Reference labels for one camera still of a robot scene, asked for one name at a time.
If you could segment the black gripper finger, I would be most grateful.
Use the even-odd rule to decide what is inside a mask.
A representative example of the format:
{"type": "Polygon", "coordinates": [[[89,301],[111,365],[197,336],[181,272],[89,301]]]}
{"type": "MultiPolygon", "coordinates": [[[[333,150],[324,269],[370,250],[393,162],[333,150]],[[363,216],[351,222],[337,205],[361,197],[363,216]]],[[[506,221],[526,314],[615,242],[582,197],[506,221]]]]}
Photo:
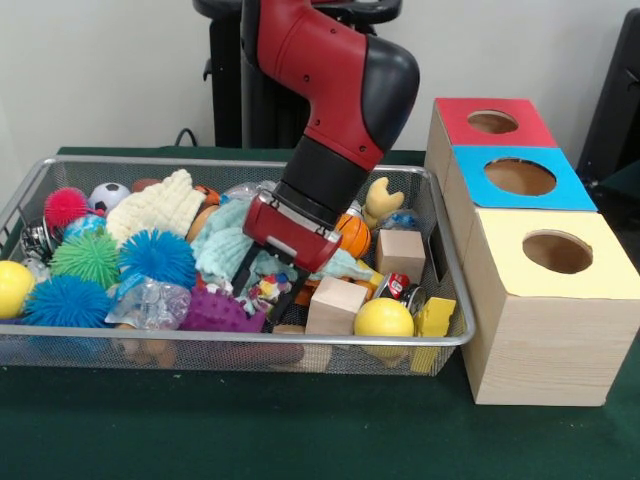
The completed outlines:
{"type": "Polygon", "coordinates": [[[236,271],[232,279],[232,294],[234,296],[240,296],[248,280],[251,277],[251,265],[260,253],[260,244],[253,242],[245,256],[243,257],[238,270],[236,271]]]}
{"type": "Polygon", "coordinates": [[[273,307],[271,312],[269,313],[268,320],[270,323],[279,323],[283,315],[289,306],[295,301],[296,297],[304,287],[310,272],[296,267],[295,271],[297,273],[297,279],[293,283],[291,290],[285,294],[282,294],[278,299],[276,305],[273,307]]]}

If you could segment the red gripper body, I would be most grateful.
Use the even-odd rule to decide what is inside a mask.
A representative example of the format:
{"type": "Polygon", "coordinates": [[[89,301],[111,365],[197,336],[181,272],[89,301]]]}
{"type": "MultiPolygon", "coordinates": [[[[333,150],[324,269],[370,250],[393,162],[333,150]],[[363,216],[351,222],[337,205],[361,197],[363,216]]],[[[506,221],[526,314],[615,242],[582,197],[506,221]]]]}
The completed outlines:
{"type": "Polygon", "coordinates": [[[338,250],[341,235],[292,210],[271,192],[253,198],[243,226],[244,233],[262,247],[284,254],[298,268],[321,270],[338,250]]]}

